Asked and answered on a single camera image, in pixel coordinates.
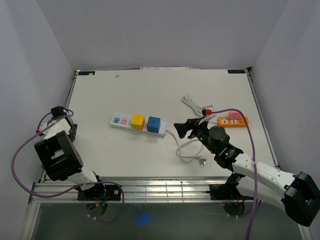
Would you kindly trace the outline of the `blue cube socket adapter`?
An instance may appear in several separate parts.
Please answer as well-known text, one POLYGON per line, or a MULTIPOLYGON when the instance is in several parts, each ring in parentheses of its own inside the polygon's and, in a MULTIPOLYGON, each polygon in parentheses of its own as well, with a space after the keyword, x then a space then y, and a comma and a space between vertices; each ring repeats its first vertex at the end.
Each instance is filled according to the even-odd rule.
POLYGON ((158 117, 150 116, 147 121, 147 131, 150 133, 158 134, 161 127, 161 119, 158 117))

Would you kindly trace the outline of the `yellow cube socket adapter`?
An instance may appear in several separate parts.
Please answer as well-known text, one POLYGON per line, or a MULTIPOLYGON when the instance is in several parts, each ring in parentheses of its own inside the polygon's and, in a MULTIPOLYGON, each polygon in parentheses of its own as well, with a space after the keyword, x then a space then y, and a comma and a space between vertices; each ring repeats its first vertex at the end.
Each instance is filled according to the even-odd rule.
POLYGON ((142 131, 145 127, 145 116, 142 114, 134 113, 131 118, 132 129, 142 131))

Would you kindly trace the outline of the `pink plug adapter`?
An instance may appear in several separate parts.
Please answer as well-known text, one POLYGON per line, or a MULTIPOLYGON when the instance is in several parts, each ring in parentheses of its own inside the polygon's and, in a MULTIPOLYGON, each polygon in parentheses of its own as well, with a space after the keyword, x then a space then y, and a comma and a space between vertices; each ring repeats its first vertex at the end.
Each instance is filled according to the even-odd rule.
POLYGON ((231 110, 228 112, 227 118, 229 120, 240 120, 242 115, 236 110, 231 110))

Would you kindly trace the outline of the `white multicolour power strip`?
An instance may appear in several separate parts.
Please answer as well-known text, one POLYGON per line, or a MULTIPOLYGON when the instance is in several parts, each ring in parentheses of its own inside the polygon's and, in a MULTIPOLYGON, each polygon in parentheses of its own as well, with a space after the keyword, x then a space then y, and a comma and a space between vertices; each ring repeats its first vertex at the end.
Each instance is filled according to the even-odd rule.
POLYGON ((144 134, 154 135, 162 138, 166 136, 167 122, 160 119, 161 123, 160 123, 159 133, 153 133, 153 132, 148 132, 147 130, 147 122, 148 122, 149 116, 147 117, 144 116, 145 125, 143 130, 132 129, 132 126, 131 126, 132 116, 133 114, 115 113, 111 118, 110 126, 117 129, 122 129, 126 131, 137 132, 137 133, 144 133, 144 134))

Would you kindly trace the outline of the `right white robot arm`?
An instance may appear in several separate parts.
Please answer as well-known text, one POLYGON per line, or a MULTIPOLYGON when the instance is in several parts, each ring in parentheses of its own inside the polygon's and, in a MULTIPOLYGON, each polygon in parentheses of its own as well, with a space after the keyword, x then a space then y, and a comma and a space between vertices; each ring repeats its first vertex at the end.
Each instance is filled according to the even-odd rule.
POLYGON ((200 118, 174 123, 178 136, 198 139, 223 169, 232 174, 224 184, 210 185, 213 200, 235 200, 240 197, 257 198, 283 211, 296 223, 309 227, 320 211, 320 190, 312 177, 305 173, 284 172, 262 162, 230 143, 230 136, 222 126, 208 128, 200 118))

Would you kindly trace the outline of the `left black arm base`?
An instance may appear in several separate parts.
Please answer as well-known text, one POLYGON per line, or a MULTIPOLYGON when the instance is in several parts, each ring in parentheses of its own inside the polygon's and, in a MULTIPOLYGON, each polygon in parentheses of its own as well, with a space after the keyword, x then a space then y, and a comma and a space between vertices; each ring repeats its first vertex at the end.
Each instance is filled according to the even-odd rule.
POLYGON ((79 190, 78 201, 119 201, 121 199, 120 188, 116 185, 96 184, 87 190, 79 190))

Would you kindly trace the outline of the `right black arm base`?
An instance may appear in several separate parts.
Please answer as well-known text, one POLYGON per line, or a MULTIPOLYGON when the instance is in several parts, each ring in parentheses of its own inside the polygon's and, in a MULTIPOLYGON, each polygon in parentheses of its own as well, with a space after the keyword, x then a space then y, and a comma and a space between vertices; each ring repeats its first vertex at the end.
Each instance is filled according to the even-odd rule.
POLYGON ((211 200, 253 200, 253 197, 240 193, 235 185, 228 183, 210 184, 206 193, 211 200))

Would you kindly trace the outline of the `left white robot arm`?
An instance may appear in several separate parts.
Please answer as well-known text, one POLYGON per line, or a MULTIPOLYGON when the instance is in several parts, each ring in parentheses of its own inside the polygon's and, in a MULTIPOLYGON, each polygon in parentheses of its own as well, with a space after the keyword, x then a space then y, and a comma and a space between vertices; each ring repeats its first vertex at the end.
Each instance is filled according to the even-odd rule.
POLYGON ((56 106, 40 120, 36 133, 43 137, 34 144, 35 151, 48 177, 52 181, 70 181, 76 190, 87 198, 100 200, 106 195, 106 187, 100 177, 84 167, 83 160, 74 146, 78 125, 73 122, 73 111, 56 106))

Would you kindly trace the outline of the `orange power strip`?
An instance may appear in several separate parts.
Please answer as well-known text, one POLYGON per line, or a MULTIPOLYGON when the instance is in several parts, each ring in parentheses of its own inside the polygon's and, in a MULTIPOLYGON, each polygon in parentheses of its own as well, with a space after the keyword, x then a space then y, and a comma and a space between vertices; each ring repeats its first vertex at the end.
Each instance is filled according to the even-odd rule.
POLYGON ((245 128, 246 127, 246 123, 243 118, 229 119, 226 116, 218 117, 217 124, 224 128, 245 128))

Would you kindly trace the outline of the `left blue corner label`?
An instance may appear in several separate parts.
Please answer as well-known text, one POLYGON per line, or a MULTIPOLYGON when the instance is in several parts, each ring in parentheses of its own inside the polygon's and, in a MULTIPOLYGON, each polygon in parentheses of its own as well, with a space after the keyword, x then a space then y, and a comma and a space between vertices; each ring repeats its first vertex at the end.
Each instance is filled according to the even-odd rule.
POLYGON ((79 71, 78 75, 79 76, 93 76, 95 75, 95 71, 79 71))

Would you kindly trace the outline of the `blue corner label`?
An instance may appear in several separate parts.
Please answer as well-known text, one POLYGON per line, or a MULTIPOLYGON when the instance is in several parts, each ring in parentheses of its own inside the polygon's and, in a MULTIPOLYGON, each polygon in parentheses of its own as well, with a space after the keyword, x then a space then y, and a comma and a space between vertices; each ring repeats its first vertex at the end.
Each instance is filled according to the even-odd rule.
POLYGON ((243 69, 228 69, 227 72, 229 74, 245 74, 246 71, 243 69))
POLYGON ((79 71, 78 75, 79 76, 93 76, 95 75, 95 71, 79 71))

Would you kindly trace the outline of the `right blue corner label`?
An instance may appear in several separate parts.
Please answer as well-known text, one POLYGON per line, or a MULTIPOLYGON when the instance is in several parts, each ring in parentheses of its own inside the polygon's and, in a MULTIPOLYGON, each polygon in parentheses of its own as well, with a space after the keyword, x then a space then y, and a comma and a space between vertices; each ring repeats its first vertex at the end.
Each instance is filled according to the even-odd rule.
POLYGON ((229 74, 245 74, 246 71, 243 69, 228 69, 227 72, 229 74))

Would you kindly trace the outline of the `aluminium rail frame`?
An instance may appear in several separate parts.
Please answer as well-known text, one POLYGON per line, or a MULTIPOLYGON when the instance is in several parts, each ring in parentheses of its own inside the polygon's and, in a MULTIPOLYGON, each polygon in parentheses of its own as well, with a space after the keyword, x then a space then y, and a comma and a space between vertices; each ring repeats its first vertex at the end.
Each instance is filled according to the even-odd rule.
MULTIPOLYGON (((124 192, 125 204, 169 204, 169 203, 236 203, 245 199, 246 203, 252 202, 249 196, 211 199, 210 185, 219 186, 225 183, 226 177, 207 179, 107 179, 121 185, 124 192)), ((46 179, 41 183, 34 183, 32 190, 39 195, 54 195, 63 192, 71 187, 73 183, 69 181, 51 181, 46 179)), ((42 198, 30 196, 30 203, 94 203, 94 201, 78 200, 79 192, 75 189, 52 198, 42 198)))

